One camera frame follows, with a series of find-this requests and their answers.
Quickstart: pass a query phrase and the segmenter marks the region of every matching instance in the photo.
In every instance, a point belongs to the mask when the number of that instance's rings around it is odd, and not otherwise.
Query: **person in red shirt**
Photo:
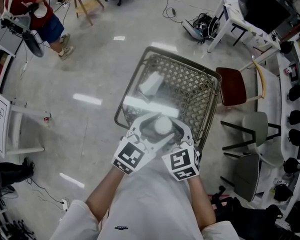
[[[65,60],[74,51],[74,46],[67,47],[70,34],[61,36],[65,30],[58,17],[46,0],[13,0],[10,13],[23,15],[28,12],[28,6],[38,4],[39,8],[30,14],[30,29],[36,30],[43,41],[47,41],[50,47],[58,53],[61,60]],[[4,6],[7,9],[9,0],[5,0]]]

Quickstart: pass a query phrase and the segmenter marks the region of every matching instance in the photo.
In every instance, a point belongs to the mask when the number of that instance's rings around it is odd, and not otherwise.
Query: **floor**
[[[22,121],[21,142],[24,146],[40,144],[44,152],[27,156],[35,162],[33,179],[57,200],[86,199],[111,167],[110,161],[126,130],[117,126],[114,115],[147,46],[174,47],[178,55],[193,60],[212,70],[216,67],[238,69],[251,59],[247,47],[233,37],[222,39],[212,53],[207,53],[210,42],[200,45],[179,23],[162,16],[167,0],[117,0],[105,2],[92,10],[93,26],[83,14],[76,17],[73,0],[68,8],[61,7],[56,15],[71,34],[74,53],[61,61],[49,48],[43,58],[33,57],[22,44],[7,74],[4,94],[27,101],[29,108],[49,111],[52,120],[46,124],[37,117]],[[56,0],[51,0],[53,8]],[[191,20],[202,12],[213,13],[219,0],[169,0],[176,10],[176,20]],[[114,40],[124,36],[124,41]],[[20,77],[26,62],[25,72]],[[244,71],[248,82],[248,96],[255,92],[256,75]],[[82,94],[101,100],[101,105],[74,99]],[[229,131],[220,120],[239,122],[242,116],[255,110],[255,104],[236,109],[219,108],[203,148],[200,175],[209,194],[218,191],[220,176],[231,179],[234,161],[224,157],[222,146],[240,139],[240,133]],[[10,156],[6,161],[22,163],[25,156]],[[60,176],[60,173],[84,184],[84,188]],[[43,189],[26,182],[14,184],[19,198],[6,200],[12,218],[24,219],[35,232],[36,239],[47,240],[56,229],[64,212]]]

